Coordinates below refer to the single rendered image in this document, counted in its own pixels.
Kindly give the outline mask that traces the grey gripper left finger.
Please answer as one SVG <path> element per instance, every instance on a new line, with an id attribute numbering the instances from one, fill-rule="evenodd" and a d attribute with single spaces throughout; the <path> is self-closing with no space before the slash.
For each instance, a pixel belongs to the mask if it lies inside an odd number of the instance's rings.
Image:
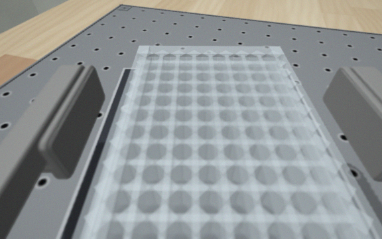
<path id="1" fill-rule="evenodd" d="M 6 239 L 41 173 L 69 179 L 105 94 L 92 65 L 61 65 L 0 144 L 0 239 Z"/>

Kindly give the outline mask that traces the grey perforated base plate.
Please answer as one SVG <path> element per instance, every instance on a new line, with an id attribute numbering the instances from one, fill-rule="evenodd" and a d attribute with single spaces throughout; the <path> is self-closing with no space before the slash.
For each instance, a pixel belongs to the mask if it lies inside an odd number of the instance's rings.
<path id="1" fill-rule="evenodd" d="M 92 65 L 105 101 L 74 174 L 41 173 L 6 239 L 56 239 L 123 68 L 139 46 L 280 46 L 382 224 L 382 182 L 374 181 L 323 96 L 340 67 L 382 73 L 382 34 L 120 4 L 0 85 L 0 143 L 61 65 Z"/>

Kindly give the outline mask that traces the clear well plate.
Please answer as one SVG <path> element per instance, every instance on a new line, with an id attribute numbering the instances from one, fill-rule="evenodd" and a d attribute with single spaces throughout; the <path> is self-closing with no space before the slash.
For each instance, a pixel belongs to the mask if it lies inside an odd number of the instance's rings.
<path id="1" fill-rule="evenodd" d="M 280 46 L 139 46 L 72 239 L 382 239 L 382 225 Z"/>

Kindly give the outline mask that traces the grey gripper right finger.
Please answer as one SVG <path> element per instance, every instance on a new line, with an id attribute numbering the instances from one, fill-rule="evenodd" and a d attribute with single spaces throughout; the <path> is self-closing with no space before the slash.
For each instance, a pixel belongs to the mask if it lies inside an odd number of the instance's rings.
<path id="1" fill-rule="evenodd" d="M 323 101 L 374 181 L 382 181 L 382 73 L 340 67 Z"/>

